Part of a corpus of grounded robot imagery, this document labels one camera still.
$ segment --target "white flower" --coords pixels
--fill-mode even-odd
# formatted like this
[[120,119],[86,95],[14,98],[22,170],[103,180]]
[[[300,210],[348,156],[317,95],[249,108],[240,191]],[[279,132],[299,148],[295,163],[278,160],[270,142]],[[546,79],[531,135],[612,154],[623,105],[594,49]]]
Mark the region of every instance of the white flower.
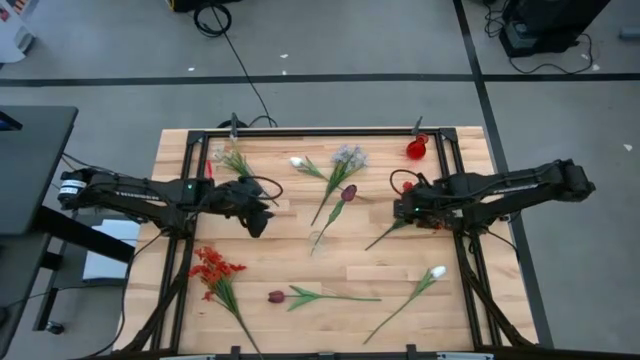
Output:
[[289,159],[289,161],[291,162],[291,165],[293,165],[293,167],[295,168],[299,168],[300,166],[302,166],[302,164],[304,164],[304,160],[298,157],[292,157],[291,159]]
[[436,266],[431,270],[431,276],[434,279],[442,277],[447,272],[447,267],[444,265]]

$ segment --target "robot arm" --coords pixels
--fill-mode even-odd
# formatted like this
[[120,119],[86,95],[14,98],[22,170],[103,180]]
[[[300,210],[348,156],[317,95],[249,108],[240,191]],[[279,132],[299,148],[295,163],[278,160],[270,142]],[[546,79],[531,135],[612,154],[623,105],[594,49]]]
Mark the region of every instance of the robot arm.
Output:
[[93,168],[64,172],[58,200],[64,210],[100,206],[152,221],[169,234],[186,237],[199,212],[235,216],[252,237],[260,237],[273,214],[260,200],[263,190],[249,177],[215,186],[211,179],[151,181]]
[[[394,216],[418,227],[481,230],[496,219],[550,200],[578,202],[595,190],[581,166],[556,160],[495,175],[454,174],[429,184],[422,174],[394,203]],[[490,202],[488,196],[504,195]]]

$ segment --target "wooden table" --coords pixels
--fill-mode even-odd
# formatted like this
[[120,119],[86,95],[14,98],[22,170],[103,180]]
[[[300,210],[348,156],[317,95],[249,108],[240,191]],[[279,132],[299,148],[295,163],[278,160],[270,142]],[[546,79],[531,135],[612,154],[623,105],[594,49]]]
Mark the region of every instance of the wooden table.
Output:
[[[482,128],[456,130],[466,172],[493,173]],[[154,180],[168,181],[180,176],[187,133],[188,130],[163,131]],[[228,261],[248,267],[239,274],[234,286],[245,321],[263,353],[402,352],[406,344],[416,344],[418,351],[473,348],[449,231],[406,227],[364,251],[394,220],[392,201],[397,195],[389,186],[391,171],[397,168],[421,171],[430,181],[441,177],[435,142],[427,144],[423,160],[413,162],[404,155],[404,147],[410,140],[409,136],[240,137],[239,148],[254,172],[273,178],[284,187],[284,194],[277,200],[280,207],[271,208],[276,217],[269,221],[260,239],[251,239],[236,219],[199,215],[195,246],[215,247]],[[339,192],[333,194],[311,227],[326,183],[297,172],[289,158],[307,155],[329,175],[331,155],[341,144],[359,144],[369,154],[370,166],[344,184],[356,184],[359,195],[368,201],[356,199],[346,205],[341,217],[327,230],[322,250],[310,257],[309,235],[324,226]],[[228,147],[228,139],[211,140],[209,158],[213,159],[215,147],[224,145]],[[450,151],[447,156],[449,167],[455,169]],[[195,168],[192,163],[192,176]],[[213,172],[217,182],[236,177],[215,162]],[[397,184],[403,180],[414,179],[399,175]],[[496,222],[491,230],[511,239],[505,222]],[[157,233],[155,226],[143,226],[137,247],[144,246]],[[513,249],[491,235],[483,235],[481,241],[496,303],[517,329],[535,342],[529,302]],[[177,251],[176,268],[182,249]],[[126,292],[126,326],[115,349],[132,339],[156,306],[166,252],[167,239],[161,238],[137,257]],[[407,299],[425,270],[437,265],[447,266],[444,278],[383,327],[369,344],[363,345],[368,334]],[[319,300],[293,312],[286,311],[290,300],[284,304],[267,302],[270,291],[291,293],[289,285],[324,294],[380,297],[382,302]],[[204,285],[198,280],[189,281],[180,353],[228,354],[233,345],[253,353],[235,319],[220,305],[201,300],[204,292]],[[484,309],[479,300],[476,304],[483,339],[488,343]],[[163,347],[169,344],[172,318],[170,308],[165,319]]]

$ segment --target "red tulip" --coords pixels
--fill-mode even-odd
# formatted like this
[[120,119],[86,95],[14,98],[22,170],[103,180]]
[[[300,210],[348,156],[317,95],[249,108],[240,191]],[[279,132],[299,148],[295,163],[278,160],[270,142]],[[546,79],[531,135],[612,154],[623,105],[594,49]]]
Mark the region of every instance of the red tulip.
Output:
[[280,304],[284,302],[284,293],[280,290],[272,291],[269,293],[269,302],[274,304]]
[[355,185],[349,185],[347,186],[346,189],[342,190],[342,194],[340,194],[340,197],[342,198],[342,200],[349,202],[351,200],[353,200],[353,198],[356,197],[356,192],[358,191],[358,187]]

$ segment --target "floor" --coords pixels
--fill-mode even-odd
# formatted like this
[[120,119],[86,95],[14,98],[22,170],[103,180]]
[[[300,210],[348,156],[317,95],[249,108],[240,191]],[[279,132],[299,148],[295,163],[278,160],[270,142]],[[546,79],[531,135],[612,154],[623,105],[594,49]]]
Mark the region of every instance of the floor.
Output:
[[[640,23],[640,2],[611,1],[587,29],[598,67],[573,78],[493,76],[517,73],[498,39],[485,35],[479,0],[245,0],[229,8],[229,36],[282,127],[411,125],[422,115],[424,125],[484,126],[500,170],[557,158],[583,165],[597,186],[587,201],[523,212],[533,259],[523,267],[535,269],[536,306],[555,347],[640,353],[640,42],[617,38],[621,26]],[[67,152],[87,162],[148,176],[163,128],[262,113],[249,85],[231,81],[242,72],[228,44],[201,36],[164,1],[42,1],[29,23],[38,42],[0,70],[0,99],[78,107]],[[516,62],[578,69],[583,54],[586,44]],[[57,206],[53,193],[45,203]],[[79,357],[111,340],[119,289],[60,296],[52,318],[67,331],[32,332],[33,300],[7,359]]]

